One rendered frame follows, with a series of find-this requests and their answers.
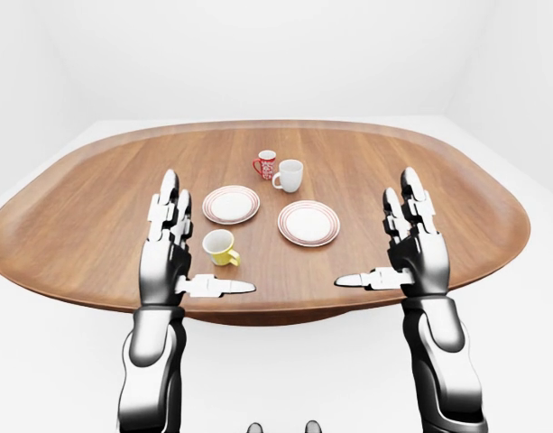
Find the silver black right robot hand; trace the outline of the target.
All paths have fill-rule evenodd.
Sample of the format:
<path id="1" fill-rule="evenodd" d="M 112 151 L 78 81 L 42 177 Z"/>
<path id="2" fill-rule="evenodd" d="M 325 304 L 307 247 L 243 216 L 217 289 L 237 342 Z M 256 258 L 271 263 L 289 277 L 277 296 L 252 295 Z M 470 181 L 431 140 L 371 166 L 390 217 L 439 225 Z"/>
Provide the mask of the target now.
<path id="1" fill-rule="evenodd" d="M 382 205 L 384 231 L 390 236 L 387 253 L 391 265 L 341 276 L 335 285 L 367 290 L 400 288 L 409 298 L 445 295 L 450 276 L 447 246 L 434 224 L 436 212 L 431 197 L 412 167 L 401 174 L 401 196 L 387 188 Z"/>

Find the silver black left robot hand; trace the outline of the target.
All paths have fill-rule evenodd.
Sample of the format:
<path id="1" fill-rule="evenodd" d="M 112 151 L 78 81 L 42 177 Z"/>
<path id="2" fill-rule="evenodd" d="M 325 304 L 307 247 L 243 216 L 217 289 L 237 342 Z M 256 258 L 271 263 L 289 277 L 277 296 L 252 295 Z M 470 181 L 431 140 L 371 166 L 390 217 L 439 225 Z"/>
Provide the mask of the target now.
<path id="1" fill-rule="evenodd" d="M 144 242 L 139 267 L 141 304 L 173 306 L 185 293 L 192 298 L 220 298 L 225 294 L 255 291 L 250 282 L 221 280 L 213 274 L 188 277 L 191 254 L 191 196 L 180 187 L 174 170 L 167 170 L 160 192 L 152 196 L 148 212 L 150 229 Z"/>

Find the yellow and white mug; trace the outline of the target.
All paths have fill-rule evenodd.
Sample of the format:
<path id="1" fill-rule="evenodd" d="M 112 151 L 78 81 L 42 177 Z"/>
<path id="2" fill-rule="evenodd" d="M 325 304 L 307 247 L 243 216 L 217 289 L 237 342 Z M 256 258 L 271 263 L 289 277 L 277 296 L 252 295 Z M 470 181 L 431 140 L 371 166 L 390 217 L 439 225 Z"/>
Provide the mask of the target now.
<path id="1" fill-rule="evenodd" d="M 202 247 L 209 255 L 214 265 L 226 266 L 228 264 L 239 266 L 240 254 L 234 249 L 235 237 L 225 229 L 213 230 L 205 235 Z"/>

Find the small red-ringed white plate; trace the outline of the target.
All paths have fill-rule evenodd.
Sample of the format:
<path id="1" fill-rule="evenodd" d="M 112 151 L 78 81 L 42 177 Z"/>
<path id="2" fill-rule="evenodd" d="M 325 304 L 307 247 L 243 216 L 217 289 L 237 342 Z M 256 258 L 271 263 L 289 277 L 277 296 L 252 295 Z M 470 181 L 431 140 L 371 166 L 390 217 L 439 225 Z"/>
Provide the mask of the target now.
<path id="1" fill-rule="evenodd" d="M 260 198 L 241 185 L 228 185 L 211 191 L 202 204 L 204 216 L 220 225 L 235 225 L 252 218 L 260 207 Z"/>

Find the large red-ringed white plate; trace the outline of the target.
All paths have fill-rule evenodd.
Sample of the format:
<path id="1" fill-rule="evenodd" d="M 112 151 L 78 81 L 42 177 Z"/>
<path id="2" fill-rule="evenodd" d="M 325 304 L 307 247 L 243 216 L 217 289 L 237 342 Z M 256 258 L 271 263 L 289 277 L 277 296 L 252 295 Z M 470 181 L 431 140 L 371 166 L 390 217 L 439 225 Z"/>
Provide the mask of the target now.
<path id="1" fill-rule="evenodd" d="M 337 237 L 341 227 L 336 212 L 315 200 L 299 200 L 284 207 L 277 226 L 286 239 L 306 247 L 328 244 Z"/>

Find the red patterned mug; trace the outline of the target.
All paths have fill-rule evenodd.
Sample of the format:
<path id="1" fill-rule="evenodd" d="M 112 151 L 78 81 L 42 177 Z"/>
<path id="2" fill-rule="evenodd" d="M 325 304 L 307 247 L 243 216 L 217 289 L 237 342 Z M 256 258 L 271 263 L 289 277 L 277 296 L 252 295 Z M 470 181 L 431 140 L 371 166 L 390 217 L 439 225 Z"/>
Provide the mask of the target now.
<path id="1" fill-rule="evenodd" d="M 258 157 L 253 160 L 254 170 L 264 179 L 271 180 L 274 174 L 274 163 L 276 152 L 273 150 L 263 150 L 258 153 Z"/>

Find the plain white mug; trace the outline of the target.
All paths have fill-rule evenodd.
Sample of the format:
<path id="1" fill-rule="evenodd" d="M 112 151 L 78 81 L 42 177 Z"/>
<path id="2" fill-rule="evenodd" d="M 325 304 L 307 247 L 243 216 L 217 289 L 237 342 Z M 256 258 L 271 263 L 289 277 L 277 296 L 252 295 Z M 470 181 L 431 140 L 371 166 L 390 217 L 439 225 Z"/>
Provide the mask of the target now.
<path id="1" fill-rule="evenodd" d="M 298 160 L 281 161 L 279 171 L 272 176 L 272 185 L 276 189 L 283 189 L 287 193 L 296 192 L 302 182 L 303 168 L 303 163 Z"/>

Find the round dark wooden table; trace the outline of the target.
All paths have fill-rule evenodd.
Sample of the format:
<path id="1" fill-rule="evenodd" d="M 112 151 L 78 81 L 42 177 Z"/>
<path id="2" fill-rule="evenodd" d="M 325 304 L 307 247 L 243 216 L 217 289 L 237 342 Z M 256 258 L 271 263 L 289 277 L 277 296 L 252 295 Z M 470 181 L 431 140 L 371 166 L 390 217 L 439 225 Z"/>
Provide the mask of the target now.
<path id="1" fill-rule="evenodd" d="M 300 188 L 276 189 L 252 162 L 263 150 L 303 163 Z M 412 167 L 429 192 L 451 264 L 450 285 L 465 286 L 514 259 L 530 237 L 521 203 L 463 153 L 425 134 L 384 125 L 326 121 L 239 121 L 161 126 L 85 145 L 52 164 L 0 208 L 0 273 L 42 295 L 98 309 L 139 306 L 138 268 L 152 196 L 167 170 L 192 197 L 192 274 L 248 281 L 252 293 L 187 297 L 191 318 L 241 326 L 290 325 L 397 303 L 398 290 L 340 288 L 337 277 L 388 264 L 382 193 Z M 241 185 L 260 198 L 235 225 L 208 220 L 204 198 Z M 306 247 L 277 226 L 299 200 L 331 207 L 337 237 Z M 214 265 L 205 235 L 235 237 L 239 266 Z"/>

